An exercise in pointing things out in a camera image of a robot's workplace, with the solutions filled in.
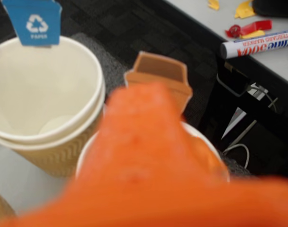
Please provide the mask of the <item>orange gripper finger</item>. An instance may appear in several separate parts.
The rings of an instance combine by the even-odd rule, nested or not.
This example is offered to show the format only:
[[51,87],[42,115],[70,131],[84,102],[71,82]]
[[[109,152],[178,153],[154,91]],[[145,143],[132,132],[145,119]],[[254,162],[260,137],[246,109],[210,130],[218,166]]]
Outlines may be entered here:
[[115,90],[78,176],[0,227],[288,227],[288,180],[228,182],[160,84]]

